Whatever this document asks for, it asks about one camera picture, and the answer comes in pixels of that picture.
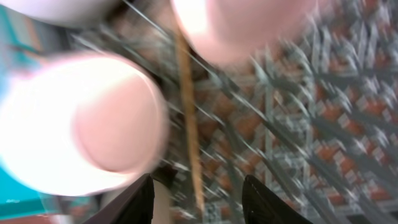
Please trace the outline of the small pink rice plate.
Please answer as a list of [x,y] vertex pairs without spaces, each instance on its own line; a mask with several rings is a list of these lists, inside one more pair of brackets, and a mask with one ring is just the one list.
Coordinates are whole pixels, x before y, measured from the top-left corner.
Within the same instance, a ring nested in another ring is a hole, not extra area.
[[116,54],[75,52],[8,75],[1,167],[39,192],[86,196],[123,188],[164,155],[160,88]]

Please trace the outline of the pale green bowl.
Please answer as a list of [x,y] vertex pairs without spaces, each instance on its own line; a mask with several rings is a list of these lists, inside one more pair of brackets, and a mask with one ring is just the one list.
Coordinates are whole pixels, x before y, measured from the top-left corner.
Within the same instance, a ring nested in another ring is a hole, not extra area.
[[1,5],[29,18],[72,28],[96,24],[120,4],[121,0],[1,0]]

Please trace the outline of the wooden chopstick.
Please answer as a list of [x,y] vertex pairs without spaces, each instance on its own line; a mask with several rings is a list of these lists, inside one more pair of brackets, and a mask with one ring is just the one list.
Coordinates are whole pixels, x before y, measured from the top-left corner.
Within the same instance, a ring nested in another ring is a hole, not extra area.
[[195,116],[190,53],[188,43],[179,29],[175,31],[175,53],[179,65],[180,90],[185,115],[185,129],[187,132],[187,147],[191,164],[193,189],[197,208],[202,212],[205,207],[205,199],[202,188],[202,166],[200,162],[197,119]]

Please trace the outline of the large pink plate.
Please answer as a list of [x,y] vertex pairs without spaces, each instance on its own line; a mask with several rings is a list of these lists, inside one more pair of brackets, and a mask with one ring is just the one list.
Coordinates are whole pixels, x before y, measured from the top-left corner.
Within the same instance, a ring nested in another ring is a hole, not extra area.
[[325,0],[172,0],[191,48],[205,61],[230,65],[255,50],[293,39]]

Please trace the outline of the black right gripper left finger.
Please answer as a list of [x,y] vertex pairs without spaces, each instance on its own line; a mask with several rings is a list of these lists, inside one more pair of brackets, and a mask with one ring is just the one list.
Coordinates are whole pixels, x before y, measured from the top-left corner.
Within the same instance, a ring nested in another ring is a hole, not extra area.
[[154,180],[144,174],[83,224],[151,224]]

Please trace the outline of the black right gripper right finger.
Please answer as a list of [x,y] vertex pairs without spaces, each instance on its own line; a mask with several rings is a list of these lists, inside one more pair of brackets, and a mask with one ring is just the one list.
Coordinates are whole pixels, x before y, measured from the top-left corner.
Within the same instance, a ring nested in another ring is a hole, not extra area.
[[242,206],[245,224],[312,224],[253,175],[243,182]]

